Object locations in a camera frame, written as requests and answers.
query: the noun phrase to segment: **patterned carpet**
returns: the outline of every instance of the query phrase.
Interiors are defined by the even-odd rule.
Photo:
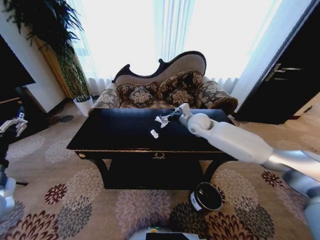
[[[72,102],[48,129],[12,144],[7,174],[17,181],[16,205],[0,221],[0,239],[127,239],[140,228],[168,226],[213,240],[311,239],[303,213],[305,198],[277,173],[254,164],[229,162],[212,184],[223,207],[204,216],[192,211],[185,190],[106,190],[96,166],[66,145],[85,121]],[[320,151],[320,105],[283,125],[240,123],[279,149]],[[210,163],[201,161],[203,169]]]

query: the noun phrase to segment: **table drawer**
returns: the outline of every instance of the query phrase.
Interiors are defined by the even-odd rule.
[[[161,160],[224,160],[232,158],[222,151],[76,151],[81,159],[153,159]]]

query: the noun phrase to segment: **green leaves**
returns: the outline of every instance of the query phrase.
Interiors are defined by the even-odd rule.
[[[85,76],[70,45],[78,39],[70,29],[83,30],[78,13],[65,0],[3,0],[3,5],[10,13],[7,21],[15,23],[19,33],[22,25],[30,29],[26,37],[30,45],[37,36],[44,42],[40,48],[52,48],[72,97],[77,102],[89,100]]]
[[[11,13],[7,21],[29,27],[27,39],[37,36],[56,53],[64,52],[68,41],[77,40],[70,29],[82,30],[77,12],[65,0],[3,0],[5,12]]]

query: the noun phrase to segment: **sofa armrest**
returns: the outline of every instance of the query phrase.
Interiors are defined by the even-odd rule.
[[[112,109],[119,108],[122,103],[122,98],[116,90],[117,86],[114,83],[110,83],[106,90],[104,90],[99,98],[95,101],[92,108],[89,110],[89,114],[93,109]]]
[[[238,106],[238,100],[230,96],[219,85],[204,76],[197,90],[197,98],[207,109],[222,109],[225,114],[232,114]]]

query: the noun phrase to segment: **wall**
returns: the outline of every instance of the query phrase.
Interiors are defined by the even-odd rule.
[[[1,1],[0,34],[36,82],[27,85],[27,88],[42,108],[49,112],[65,99],[66,95],[36,44],[30,47],[30,42],[26,40],[27,30],[21,28],[21,34],[19,34],[17,26],[7,22],[9,14],[2,12],[3,9]]]
[[[282,0],[268,29],[256,47],[248,65],[243,71],[231,95],[238,99],[236,112],[260,80],[262,74],[273,60],[312,0]]]

